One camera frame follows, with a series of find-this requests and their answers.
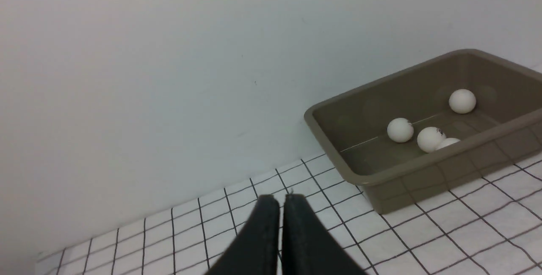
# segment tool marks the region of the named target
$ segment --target white wall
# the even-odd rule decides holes
[[[0,0],[0,265],[317,150],[302,114],[457,48],[542,62],[540,0]]]

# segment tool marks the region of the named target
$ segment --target ping pong ball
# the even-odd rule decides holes
[[[467,89],[459,89],[451,94],[448,103],[455,113],[465,114],[476,106],[476,96]]]
[[[387,136],[394,142],[404,143],[412,138],[414,127],[406,118],[395,118],[387,125]]]
[[[436,127],[424,128],[418,134],[418,146],[427,153],[434,152],[443,140],[446,140],[446,135]]]
[[[457,142],[459,142],[458,138],[449,137],[446,140],[443,140],[439,145],[437,145],[437,148],[435,150],[442,149],[442,148],[444,148],[446,146],[450,146],[450,145],[455,144]]]

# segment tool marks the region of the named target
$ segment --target tray bottom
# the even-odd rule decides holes
[[[387,134],[382,134],[340,153],[354,173],[373,175],[425,155],[416,143],[418,133],[425,127],[435,126],[442,129],[448,138],[465,140],[499,124],[479,110],[464,115],[445,111],[414,123],[414,136],[406,143],[395,143]]]

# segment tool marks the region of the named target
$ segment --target white tiled floor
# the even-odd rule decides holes
[[[299,160],[42,258],[36,275],[199,275],[258,195],[304,194],[368,274],[542,274],[542,155],[379,215],[325,155]]]

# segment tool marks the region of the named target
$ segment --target grid pattern surface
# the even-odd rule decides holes
[[[36,275],[203,274],[258,195],[273,194],[282,211],[291,192],[368,274],[542,274],[541,154],[387,215],[327,156],[301,159],[43,256]]]

